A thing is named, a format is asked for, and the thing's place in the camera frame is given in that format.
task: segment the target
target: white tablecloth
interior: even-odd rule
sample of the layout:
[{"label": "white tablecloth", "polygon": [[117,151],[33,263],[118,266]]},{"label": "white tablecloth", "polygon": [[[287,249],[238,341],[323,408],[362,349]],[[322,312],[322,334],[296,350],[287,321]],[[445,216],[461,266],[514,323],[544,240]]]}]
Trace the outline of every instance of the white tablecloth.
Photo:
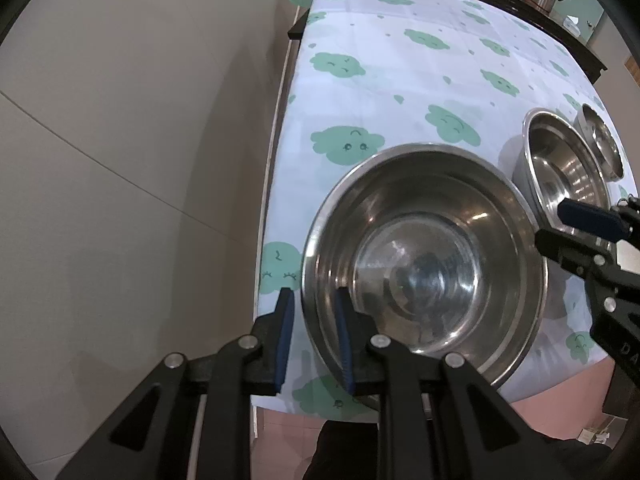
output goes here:
[{"label": "white tablecloth", "polygon": [[[586,102],[617,133],[567,50],[535,27],[476,0],[314,0],[274,163],[257,313],[281,286],[296,292],[287,379],[254,403],[336,420],[372,420],[316,355],[300,308],[301,252],[331,188],[369,155],[408,142],[451,143],[511,176],[533,107],[570,122]],[[612,203],[636,193],[625,177]],[[546,390],[605,357],[589,336],[582,280],[550,262],[540,332],[501,388],[510,401]]]}]

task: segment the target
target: table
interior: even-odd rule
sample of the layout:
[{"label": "table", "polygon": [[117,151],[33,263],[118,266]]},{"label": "table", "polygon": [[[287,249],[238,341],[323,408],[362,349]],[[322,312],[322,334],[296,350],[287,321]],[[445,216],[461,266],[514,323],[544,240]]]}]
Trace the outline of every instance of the table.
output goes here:
[{"label": "table", "polygon": [[[522,20],[477,0],[314,0],[274,156],[264,224],[257,314],[278,290],[296,290],[287,379],[272,410],[374,420],[313,350],[300,306],[306,235],[322,201],[355,164],[408,142],[460,146],[511,176],[522,120],[545,107],[574,120],[587,102],[611,118],[567,50]],[[353,133],[358,142],[350,142]],[[609,183],[612,202],[636,193]],[[590,338],[582,280],[550,262],[548,300],[529,354],[501,387],[509,401],[546,390],[606,354]]]}]

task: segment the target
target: stainless steel bowl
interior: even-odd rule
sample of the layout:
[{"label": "stainless steel bowl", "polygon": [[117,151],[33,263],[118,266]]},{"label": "stainless steel bowl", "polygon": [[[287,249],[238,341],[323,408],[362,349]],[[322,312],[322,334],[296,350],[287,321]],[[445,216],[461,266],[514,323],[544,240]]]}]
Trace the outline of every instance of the stainless steel bowl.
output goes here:
[{"label": "stainless steel bowl", "polygon": [[417,354],[460,352],[496,386],[537,332],[546,260],[536,221],[513,184],[453,146],[406,144],[351,170],[306,240],[308,332],[340,378],[334,291]]},{"label": "stainless steel bowl", "polygon": [[578,111],[574,128],[584,137],[606,180],[616,182],[625,176],[622,157],[609,128],[589,105],[584,104]]},{"label": "stainless steel bowl", "polygon": [[558,204],[565,198],[609,209],[607,186],[585,140],[563,118],[544,108],[531,110],[522,130],[524,145],[513,183],[536,212],[538,222],[609,246],[558,218]]}]

